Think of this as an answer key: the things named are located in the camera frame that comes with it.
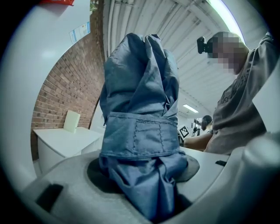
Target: ceiling light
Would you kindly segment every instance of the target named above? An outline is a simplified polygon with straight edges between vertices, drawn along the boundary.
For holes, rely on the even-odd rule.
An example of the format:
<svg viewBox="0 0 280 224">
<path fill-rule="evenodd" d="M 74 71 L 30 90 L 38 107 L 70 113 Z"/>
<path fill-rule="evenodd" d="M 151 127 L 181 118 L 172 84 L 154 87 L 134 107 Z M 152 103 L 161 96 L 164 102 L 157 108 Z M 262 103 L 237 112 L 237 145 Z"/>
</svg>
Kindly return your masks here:
<svg viewBox="0 0 280 224">
<path fill-rule="evenodd" d="M 192 112 L 198 113 L 197 110 L 195 110 L 194 108 L 190 107 L 190 106 L 187 105 L 187 104 L 183 105 L 183 107 L 186 107 L 187 109 L 191 110 Z"/>
<path fill-rule="evenodd" d="M 213 9 L 219 14 L 219 16 L 222 18 L 224 23 L 227 25 L 227 28 L 230 32 L 237 34 L 243 43 L 245 43 L 245 40 L 243 38 L 243 35 L 241 33 L 241 30 L 229 11 L 228 7 L 223 3 L 222 0 L 207 0 L 209 4 L 213 7 Z"/>
</svg>

